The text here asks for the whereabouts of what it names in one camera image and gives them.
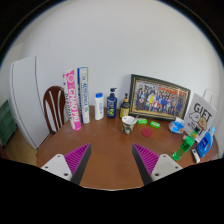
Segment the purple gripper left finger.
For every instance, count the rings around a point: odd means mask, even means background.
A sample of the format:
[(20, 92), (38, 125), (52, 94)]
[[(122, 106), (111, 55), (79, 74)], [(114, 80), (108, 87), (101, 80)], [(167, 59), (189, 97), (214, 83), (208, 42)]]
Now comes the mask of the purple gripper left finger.
[(79, 185), (90, 155), (91, 144), (87, 143), (66, 155), (56, 154), (42, 169)]

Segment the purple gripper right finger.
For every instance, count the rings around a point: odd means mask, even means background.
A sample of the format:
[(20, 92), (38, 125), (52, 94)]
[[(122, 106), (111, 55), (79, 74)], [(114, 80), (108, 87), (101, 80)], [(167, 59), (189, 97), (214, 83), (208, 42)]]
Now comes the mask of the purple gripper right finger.
[(167, 154), (158, 155), (136, 143), (132, 145), (132, 154), (144, 185), (182, 169), (182, 167)]

